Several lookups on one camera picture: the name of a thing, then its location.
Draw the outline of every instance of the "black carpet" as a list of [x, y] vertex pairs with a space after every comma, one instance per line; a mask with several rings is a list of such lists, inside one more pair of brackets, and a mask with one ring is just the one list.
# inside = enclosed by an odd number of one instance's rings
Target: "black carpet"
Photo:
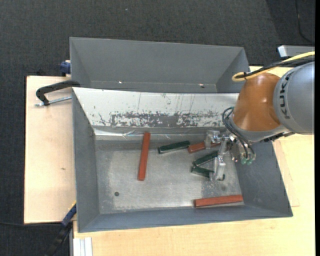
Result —
[[[277, 46], [315, 40], [315, 0], [297, 5], [307, 39], [293, 0], [1, 0], [0, 222], [23, 223], [24, 77], [61, 75], [69, 37], [241, 46], [265, 65], [280, 59]], [[0, 256], [43, 255], [58, 229], [0, 224]]]

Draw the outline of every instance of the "red stick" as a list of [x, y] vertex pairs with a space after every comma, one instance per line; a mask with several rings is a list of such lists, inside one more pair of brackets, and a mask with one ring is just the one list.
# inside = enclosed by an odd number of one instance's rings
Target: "red stick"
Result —
[[206, 207], [206, 206], [215, 206], [222, 204], [238, 203], [242, 202], [244, 198], [241, 194], [235, 195], [226, 195], [226, 196], [217, 196], [217, 197], [208, 197], [194, 200], [194, 207]]
[[[220, 145], [221, 143], [211, 143], [211, 148], [215, 147], [215, 146], [218, 146]], [[205, 143], [204, 142], [200, 142], [200, 143], [197, 143], [197, 144], [192, 144], [188, 147], [188, 152], [190, 154], [192, 153], [195, 153], [195, 152], [198, 152], [200, 150], [204, 150], [206, 149], [206, 146], [205, 146]]]
[[139, 165], [139, 172], [138, 172], [138, 181], [144, 181], [146, 178], [150, 136], [151, 134], [149, 132], [145, 132], [143, 135], [140, 165]]

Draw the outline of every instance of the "gray bin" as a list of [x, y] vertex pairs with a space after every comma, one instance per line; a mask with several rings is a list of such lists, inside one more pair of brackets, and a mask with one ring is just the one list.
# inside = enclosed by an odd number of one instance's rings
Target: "gray bin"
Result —
[[[233, 84], [232, 75], [248, 71], [241, 47], [71, 38], [70, 52], [72, 79], [81, 87], [103, 90], [235, 94], [242, 84]], [[251, 165], [234, 164], [227, 155], [225, 181], [211, 182], [190, 173], [192, 161], [208, 152], [156, 153], [161, 145], [185, 139], [200, 142], [208, 127], [187, 127], [178, 133], [174, 127], [163, 132], [158, 128], [165, 136], [151, 137], [147, 177], [137, 181], [141, 132], [155, 130], [141, 126], [134, 139], [118, 140], [116, 134], [123, 129], [93, 125], [88, 109], [95, 108], [76, 92], [72, 91], [72, 116], [80, 232], [292, 216], [271, 143], [253, 146], [257, 159]], [[192, 206], [193, 199], [235, 194], [242, 194], [244, 202]]]

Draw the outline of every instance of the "cable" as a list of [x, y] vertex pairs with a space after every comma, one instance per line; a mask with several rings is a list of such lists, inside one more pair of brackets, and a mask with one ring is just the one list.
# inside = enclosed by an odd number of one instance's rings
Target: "cable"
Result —
[[295, 12], [296, 12], [296, 19], [297, 19], [297, 23], [298, 23], [298, 31], [299, 31], [299, 34], [300, 34], [300, 36], [301, 36], [304, 40], [308, 41], [310, 44], [315, 45], [315, 42], [314, 42], [314, 41], [308, 39], [308, 38], [302, 33], [301, 24], [300, 24], [300, 22], [301, 22], [301, 21], [300, 21], [300, 14], [299, 14], [299, 11], [298, 11], [298, 0], [295, 0], [294, 3], [295, 3]]
[[59, 222], [57, 222], [57, 223], [36, 223], [36, 224], [16, 224], [16, 223], [0, 222], [0, 225], [24, 228], [24, 227], [40, 227], [40, 226], [60, 226], [61, 224]]
[[268, 66], [261, 67], [258, 70], [255, 70], [252, 72], [236, 73], [235, 75], [232, 76], [232, 81], [240, 82], [240, 81], [248, 80], [248, 79], [254, 78], [260, 74], [266, 73], [270, 70], [273, 70], [277, 67], [288, 67], [290, 65], [299, 66], [299, 65], [302, 65], [302, 64], [305, 64], [308, 62], [312, 62], [314, 60], [315, 60], [315, 52], [314, 51], [302, 53], [302, 54], [293, 56], [291, 58], [272, 63]]
[[68, 234], [70, 233], [73, 223], [71, 221], [72, 217], [76, 214], [77, 212], [77, 204], [76, 202], [73, 203], [73, 206], [69, 210], [69, 212], [66, 214], [66, 216], [63, 218], [60, 226], [61, 229], [55, 239], [53, 240], [52, 244], [50, 247], [46, 250], [46, 253], [44, 256], [53, 256], [55, 255], [56, 251], [62, 246], [64, 241], [66, 240]]
[[237, 136], [238, 140], [240, 141], [241, 145], [243, 146], [243, 149], [244, 149], [244, 152], [245, 152], [245, 158], [247, 159], [249, 157], [249, 154], [248, 154], [248, 149], [245, 145], [245, 143], [247, 145], [249, 145], [249, 143], [230, 125], [227, 123], [227, 121], [225, 120], [225, 114], [227, 111], [231, 110], [231, 112], [227, 115], [227, 119], [229, 119], [229, 116], [231, 115], [231, 113], [233, 112], [234, 110], [234, 107], [231, 106], [231, 107], [228, 107], [223, 113], [222, 113], [222, 122], [223, 124], [225, 125], [225, 127], [232, 133], [234, 134], [235, 136]]

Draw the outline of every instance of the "wooden board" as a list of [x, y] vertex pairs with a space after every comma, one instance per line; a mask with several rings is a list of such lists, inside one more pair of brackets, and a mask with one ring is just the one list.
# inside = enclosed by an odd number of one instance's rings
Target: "wooden board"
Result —
[[[71, 100], [36, 107], [38, 88], [69, 77], [26, 80], [24, 223], [60, 222], [76, 199]], [[71, 89], [47, 95], [65, 97]]]

